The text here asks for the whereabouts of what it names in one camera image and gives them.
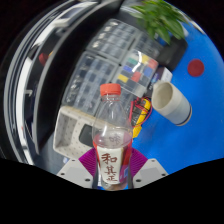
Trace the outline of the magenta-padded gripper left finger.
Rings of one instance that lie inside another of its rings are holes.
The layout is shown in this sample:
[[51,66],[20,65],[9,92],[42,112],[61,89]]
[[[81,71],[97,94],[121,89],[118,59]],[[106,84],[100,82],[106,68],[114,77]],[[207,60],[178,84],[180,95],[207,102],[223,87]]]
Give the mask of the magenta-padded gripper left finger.
[[70,159],[57,175],[78,186],[96,189],[99,174],[95,149],[90,149],[78,159]]

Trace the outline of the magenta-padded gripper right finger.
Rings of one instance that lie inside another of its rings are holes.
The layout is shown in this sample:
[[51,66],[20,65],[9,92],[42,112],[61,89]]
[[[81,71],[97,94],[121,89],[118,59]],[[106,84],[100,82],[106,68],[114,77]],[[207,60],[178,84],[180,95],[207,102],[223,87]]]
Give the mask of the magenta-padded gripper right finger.
[[167,175],[166,170],[155,158],[147,159],[138,150],[132,150],[129,164],[129,189],[141,188]]

